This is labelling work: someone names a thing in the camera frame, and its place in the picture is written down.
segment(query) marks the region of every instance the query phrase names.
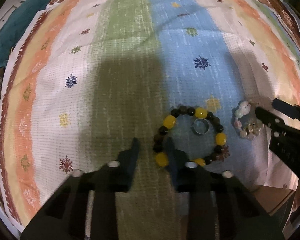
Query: gold bead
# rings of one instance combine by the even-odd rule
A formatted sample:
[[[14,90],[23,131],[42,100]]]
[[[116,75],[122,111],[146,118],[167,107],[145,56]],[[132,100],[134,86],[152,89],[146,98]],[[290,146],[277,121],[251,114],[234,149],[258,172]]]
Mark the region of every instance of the gold bead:
[[[194,162],[202,167],[206,165],[206,162],[202,158],[195,159]]]
[[[160,167],[165,167],[165,166],[168,166],[168,164],[169,164],[168,157],[165,153],[158,153],[155,156],[155,161],[157,162],[157,164]]]
[[[218,133],[216,135],[216,143],[217,145],[225,145],[227,142],[227,136],[224,133]]]
[[[198,107],[196,110],[195,110],[195,117],[198,117],[198,118],[206,118],[207,115],[208,115],[208,111],[202,107]]]
[[[175,123],[176,123],[176,118],[172,115],[168,115],[163,121],[163,126],[165,126],[168,129],[171,129],[172,127],[174,127]]]

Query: brown stripe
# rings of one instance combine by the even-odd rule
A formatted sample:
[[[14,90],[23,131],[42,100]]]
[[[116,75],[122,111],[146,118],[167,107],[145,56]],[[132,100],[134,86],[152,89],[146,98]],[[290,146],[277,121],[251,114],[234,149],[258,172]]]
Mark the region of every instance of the brown stripe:
[[[4,152],[3,152],[4,151],[3,150],[3,137],[4,137],[5,116],[6,116],[7,111],[8,111],[9,92],[12,89],[14,79],[16,77],[18,68],[20,66],[23,55],[26,51],[26,48],[27,48],[29,42],[31,41],[32,37],[36,34],[36,32],[38,31],[38,29],[40,28],[42,23],[46,20],[46,18],[48,17],[50,12],[51,11],[47,11],[47,12],[44,12],[40,15],[40,17],[38,18],[36,24],[34,25],[31,32],[29,33],[28,37],[26,38],[26,41],[23,43],[23,45],[22,45],[22,47],[19,51],[17,60],[14,64],[13,70],[11,72],[6,93],[5,93],[5,95],[3,96],[3,99],[2,99],[2,111],[1,111],[1,120],[0,120],[0,171],[1,171],[1,177],[2,177],[2,185],[3,185],[4,191],[5,191],[5,196],[3,196],[3,197],[6,198],[7,206],[9,208],[9,213],[20,224],[21,224],[21,220],[20,220],[20,217],[18,216],[18,213],[17,213],[16,208],[15,208],[15,206],[13,204],[13,201],[12,201],[12,197],[11,197],[11,194],[10,194],[10,188],[9,188],[9,184],[8,184],[7,172],[4,168],[5,161],[4,161]]]

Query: dark blue snowflake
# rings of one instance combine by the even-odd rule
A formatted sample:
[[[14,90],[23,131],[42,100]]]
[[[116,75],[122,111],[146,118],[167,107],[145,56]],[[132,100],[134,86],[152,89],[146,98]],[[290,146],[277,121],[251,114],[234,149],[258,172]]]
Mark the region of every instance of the dark blue snowflake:
[[[73,76],[72,73],[71,73],[70,77],[66,78],[66,88],[71,88],[74,85],[76,85],[77,84],[77,78],[78,77]]]
[[[198,58],[194,59],[194,64],[195,64],[195,68],[203,68],[203,69],[206,69],[206,67],[208,66],[211,66],[209,63],[208,63],[208,59],[207,58],[204,58],[204,57],[201,57],[199,56]]]

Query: teal fabric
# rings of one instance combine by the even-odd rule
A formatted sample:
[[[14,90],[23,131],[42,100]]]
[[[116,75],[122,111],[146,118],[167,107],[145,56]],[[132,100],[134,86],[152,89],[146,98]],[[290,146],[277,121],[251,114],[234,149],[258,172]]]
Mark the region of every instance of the teal fabric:
[[[11,48],[22,37],[35,14],[44,10],[50,0],[26,0],[13,11],[0,30],[0,67],[6,66]]]

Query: pastel beaded bracelet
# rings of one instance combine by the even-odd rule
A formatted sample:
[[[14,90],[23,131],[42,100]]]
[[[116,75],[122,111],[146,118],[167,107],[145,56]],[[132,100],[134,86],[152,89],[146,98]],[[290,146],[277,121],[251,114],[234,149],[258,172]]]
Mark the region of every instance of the pastel beaded bracelet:
[[[194,109],[193,107],[180,106],[179,109],[172,109],[170,115],[168,115],[164,121],[163,126],[161,126],[158,130],[158,134],[154,136],[154,146],[153,151],[156,153],[155,160],[160,167],[165,167],[169,164],[168,157],[164,152],[163,148],[163,140],[165,135],[168,134],[169,129],[173,128],[176,123],[176,117],[179,115],[189,115],[195,116],[201,119],[207,119],[213,125],[216,135],[216,146],[214,148],[214,152],[204,158],[198,158],[193,160],[200,166],[205,166],[210,164],[213,161],[223,160],[223,158],[228,157],[228,152],[225,151],[224,145],[226,144],[226,135],[223,133],[223,126],[220,124],[220,119],[213,115],[213,113],[208,112],[206,109],[202,107],[198,107]]]

